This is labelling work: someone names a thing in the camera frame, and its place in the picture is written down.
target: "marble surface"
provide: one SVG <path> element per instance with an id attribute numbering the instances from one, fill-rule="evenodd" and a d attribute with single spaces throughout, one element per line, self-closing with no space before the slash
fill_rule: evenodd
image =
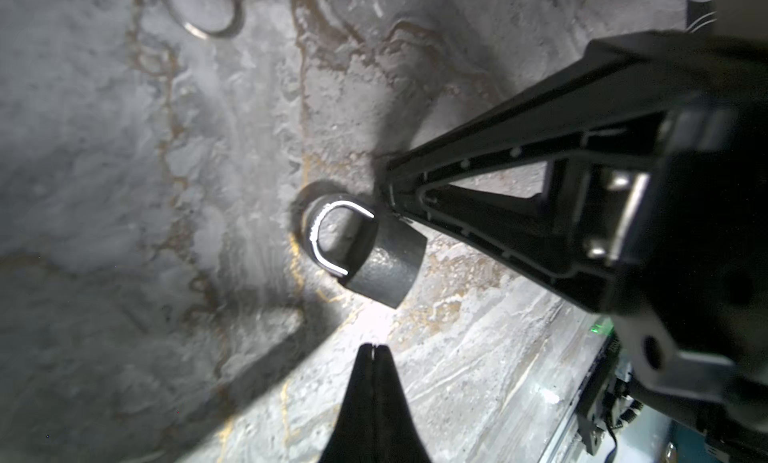
<path id="1" fill-rule="evenodd" d="M 389 309 L 310 262 L 296 209 L 684 0 L 245 9 L 201 41 L 159 0 L 0 0 L 0 461 L 316 461 L 369 341 L 435 462 L 536 461 L 593 316 L 428 230 Z"/>

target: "metal bolt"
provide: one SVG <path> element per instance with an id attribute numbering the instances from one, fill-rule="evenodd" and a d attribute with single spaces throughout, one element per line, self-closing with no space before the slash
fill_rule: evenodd
<path id="1" fill-rule="evenodd" d="M 632 185 L 632 174 L 626 170 L 611 170 L 605 189 L 608 191 L 628 190 Z"/>
<path id="2" fill-rule="evenodd" d="M 605 240 L 601 238 L 590 238 L 584 243 L 584 247 L 587 249 L 587 257 L 589 259 L 604 258 L 608 254 Z"/>

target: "shiny metal rim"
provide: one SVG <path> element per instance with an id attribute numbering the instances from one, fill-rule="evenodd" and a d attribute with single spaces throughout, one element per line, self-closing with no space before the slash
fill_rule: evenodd
<path id="1" fill-rule="evenodd" d="M 200 38 L 201 40 L 208 40 L 211 38 L 232 38 L 240 33 L 245 23 L 245 13 L 243 11 L 243 5 L 240 0 L 231 0 L 232 9 L 234 14 L 230 20 L 229 25 L 221 30 L 206 30 L 196 26 L 192 22 L 187 21 L 181 13 L 176 9 L 171 0 L 163 0 L 163 4 L 168 9 L 170 16 L 178 23 L 183 29 L 187 30 L 193 36 Z"/>

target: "metal ring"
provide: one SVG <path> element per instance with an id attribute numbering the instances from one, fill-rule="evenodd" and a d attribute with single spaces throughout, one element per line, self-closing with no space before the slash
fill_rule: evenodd
<path id="1" fill-rule="evenodd" d="M 320 225 L 325 217 L 336 208 L 349 208 L 366 218 L 375 218 L 376 215 L 362 201 L 352 195 L 338 193 L 315 200 L 304 219 L 303 238 L 310 257 L 331 275 L 346 276 L 350 273 L 349 270 L 326 258 L 320 248 Z"/>
<path id="2" fill-rule="evenodd" d="M 240 33 L 240 30 L 243 29 L 243 25 L 245 23 L 243 5 L 240 3 L 240 0 L 231 1 L 232 9 L 234 11 L 232 19 L 230 20 L 229 25 L 221 30 L 216 31 L 203 30 L 199 26 L 188 22 L 187 19 L 184 18 L 176 9 L 174 4 L 170 2 L 170 0 L 163 0 L 163 4 L 165 4 L 165 7 L 168 9 L 170 16 L 176 21 L 176 23 L 181 25 L 183 29 L 187 30 L 190 34 L 200 38 L 201 40 L 207 40 L 209 38 L 232 38 L 237 36 L 237 34 Z"/>

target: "gray marble countertop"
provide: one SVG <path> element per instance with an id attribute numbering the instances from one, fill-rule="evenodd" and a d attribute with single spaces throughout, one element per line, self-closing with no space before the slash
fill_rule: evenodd
<path id="1" fill-rule="evenodd" d="M 300 251 L 296 202 L 372 194 L 392 154 L 684 0 L 245 10 L 202 41 L 159 0 L 0 0 L 0 461 L 316 461 L 365 342 L 435 463 L 536 461 L 594 317 L 424 229 L 406 301 L 373 303 Z"/>

